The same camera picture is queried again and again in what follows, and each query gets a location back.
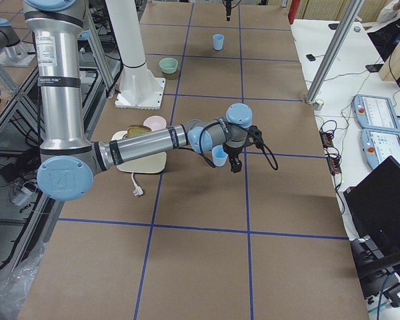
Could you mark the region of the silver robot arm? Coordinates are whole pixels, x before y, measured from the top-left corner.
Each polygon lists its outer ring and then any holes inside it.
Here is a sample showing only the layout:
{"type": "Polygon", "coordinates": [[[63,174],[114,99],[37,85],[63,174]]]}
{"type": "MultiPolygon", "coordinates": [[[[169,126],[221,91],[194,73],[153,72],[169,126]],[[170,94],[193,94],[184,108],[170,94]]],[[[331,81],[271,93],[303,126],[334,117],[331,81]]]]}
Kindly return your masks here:
{"type": "Polygon", "coordinates": [[[45,138],[40,146],[37,184],[58,201],[78,199],[93,184],[96,174],[146,156],[190,145],[204,154],[221,145],[231,170],[241,170],[239,154],[253,144],[257,129],[252,110],[231,105],[210,122],[185,124],[109,142],[90,142],[82,116],[81,79],[77,39],[87,28],[86,1],[25,1],[25,21],[35,35],[38,88],[43,102],[45,138]]]}

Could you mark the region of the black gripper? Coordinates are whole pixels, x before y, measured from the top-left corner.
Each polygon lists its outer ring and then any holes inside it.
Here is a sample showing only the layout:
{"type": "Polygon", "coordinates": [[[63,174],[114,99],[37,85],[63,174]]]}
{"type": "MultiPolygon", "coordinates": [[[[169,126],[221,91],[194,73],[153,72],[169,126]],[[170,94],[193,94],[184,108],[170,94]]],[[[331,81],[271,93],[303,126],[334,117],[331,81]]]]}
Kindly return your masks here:
{"type": "Polygon", "coordinates": [[[242,169],[242,162],[239,160],[239,154],[242,152],[245,146],[246,140],[230,140],[224,142],[223,148],[224,151],[228,154],[229,163],[231,165],[231,172],[238,173],[242,169]]]}
{"type": "Polygon", "coordinates": [[[226,21],[231,20],[231,9],[232,9],[232,0],[222,0],[225,8],[226,8],[226,21]]]}

